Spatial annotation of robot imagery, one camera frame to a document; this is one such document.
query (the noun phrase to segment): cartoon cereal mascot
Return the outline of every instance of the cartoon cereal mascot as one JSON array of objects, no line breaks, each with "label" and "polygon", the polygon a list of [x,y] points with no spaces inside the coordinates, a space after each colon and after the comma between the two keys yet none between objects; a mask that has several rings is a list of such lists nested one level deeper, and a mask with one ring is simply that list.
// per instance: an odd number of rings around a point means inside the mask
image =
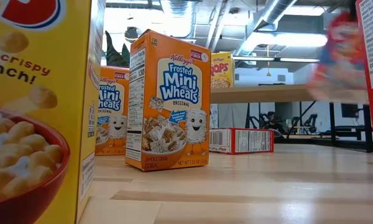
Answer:
[{"label": "cartoon cereal mascot", "polygon": [[191,109],[186,113],[186,141],[192,145],[188,156],[201,151],[206,154],[200,143],[206,141],[207,136],[207,114],[203,110]]},{"label": "cartoon cereal mascot", "polygon": [[127,116],[124,115],[112,115],[109,118],[109,138],[113,140],[110,147],[115,146],[115,139],[121,139],[121,145],[126,144],[126,134],[127,134]]}]

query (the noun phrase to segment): ceiling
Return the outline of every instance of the ceiling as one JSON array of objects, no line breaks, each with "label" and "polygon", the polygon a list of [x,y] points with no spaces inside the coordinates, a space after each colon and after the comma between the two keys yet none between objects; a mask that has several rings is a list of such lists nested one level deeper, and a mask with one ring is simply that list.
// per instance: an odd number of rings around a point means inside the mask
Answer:
[{"label": "ceiling", "polygon": [[[166,33],[167,30],[177,29],[178,24],[173,24],[168,21],[168,18],[160,10],[156,9],[136,9],[136,2],[145,1],[128,1],[128,0],[107,0],[107,8],[104,18],[104,29],[107,30],[113,39],[114,46],[117,50],[122,49],[122,45],[128,47],[130,43],[124,39],[124,33],[127,27],[138,27],[141,32],[146,29],[156,30]],[[158,0],[154,0],[152,4],[160,7]],[[216,7],[217,0],[203,0],[195,5],[195,23],[193,25],[193,33],[188,38],[195,41],[195,44],[205,46],[207,36],[210,29],[210,15]],[[252,13],[264,8],[265,0],[234,0],[231,4],[231,9],[236,11],[224,14],[224,28],[221,32],[221,38],[215,47],[215,52],[233,51],[236,50],[242,43],[245,36],[245,26],[252,17]],[[294,6],[286,11],[285,16],[279,22],[277,31],[281,32],[298,32],[311,33],[322,32],[323,27],[318,28],[320,23],[323,26],[322,13],[326,10],[332,12],[340,12],[344,6],[344,1],[335,0],[299,0]],[[106,41],[103,43],[103,50],[106,51]],[[257,56],[271,57],[290,57],[290,58],[317,58],[320,48],[316,47],[288,47],[284,45],[269,45],[266,47],[256,47],[254,53]],[[266,67],[267,62],[258,62],[256,67]],[[289,72],[294,72],[304,66],[301,63],[282,63],[273,62],[271,67],[288,68]]]}]

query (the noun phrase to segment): barcode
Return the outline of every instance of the barcode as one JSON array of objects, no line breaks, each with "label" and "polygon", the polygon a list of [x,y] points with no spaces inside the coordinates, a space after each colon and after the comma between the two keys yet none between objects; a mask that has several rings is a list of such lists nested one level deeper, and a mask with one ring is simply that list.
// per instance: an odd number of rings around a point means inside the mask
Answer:
[{"label": "barcode", "polygon": [[210,131],[210,145],[225,145],[223,131]]},{"label": "barcode", "polygon": [[270,151],[269,131],[235,131],[235,152]]}]

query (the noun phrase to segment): red bowl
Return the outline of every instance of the red bowl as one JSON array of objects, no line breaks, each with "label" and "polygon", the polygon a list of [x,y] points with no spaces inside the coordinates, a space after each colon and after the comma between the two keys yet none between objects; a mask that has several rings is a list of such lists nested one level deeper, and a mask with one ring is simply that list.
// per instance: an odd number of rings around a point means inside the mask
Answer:
[{"label": "red bowl", "polygon": [[3,117],[9,118],[15,123],[21,121],[32,123],[37,134],[42,135],[49,144],[59,145],[63,152],[61,166],[49,180],[29,189],[23,194],[7,198],[0,202],[0,224],[31,224],[47,209],[62,184],[68,168],[70,157],[69,146],[65,138],[58,131],[41,121],[3,109],[0,109],[0,113]]}]

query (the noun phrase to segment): cereal box lying on side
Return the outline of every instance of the cereal box lying on side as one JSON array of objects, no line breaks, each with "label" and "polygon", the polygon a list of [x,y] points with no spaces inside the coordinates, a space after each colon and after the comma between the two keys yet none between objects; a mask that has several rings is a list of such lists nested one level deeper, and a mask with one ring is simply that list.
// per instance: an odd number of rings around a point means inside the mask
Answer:
[{"label": "cereal box lying on side", "polygon": [[0,224],[81,217],[104,9],[105,0],[0,1]]},{"label": "cereal box lying on side", "polygon": [[99,86],[95,154],[126,154],[129,69],[103,66]]},{"label": "cereal box lying on side", "polygon": [[234,85],[235,61],[231,52],[211,54],[211,87],[227,88]]},{"label": "cereal box lying on side", "polygon": [[147,30],[131,45],[126,163],[142,170],[208,163],[210,51]]},{"label": "cereal box lying on side", "polygon": [[263,129],[210,129],[210,152],[246,154],[274,151],[274,132]]}]

